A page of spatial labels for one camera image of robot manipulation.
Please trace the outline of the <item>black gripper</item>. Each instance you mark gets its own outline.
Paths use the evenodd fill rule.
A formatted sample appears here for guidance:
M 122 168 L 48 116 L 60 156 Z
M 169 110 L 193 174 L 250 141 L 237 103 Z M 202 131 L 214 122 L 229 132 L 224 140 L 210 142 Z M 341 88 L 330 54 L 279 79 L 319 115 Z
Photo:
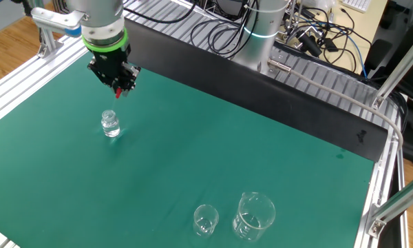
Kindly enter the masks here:
M 131 47 L 118 48 L 111 52 L 95 52 L 87 68 L 91 70 L 100 82 L 115 92 L 120 85 L 121 95 L 127 97 L 129 92 L 136 87 L 136 79 L 140 73 L 140 67 L 127 62 Z

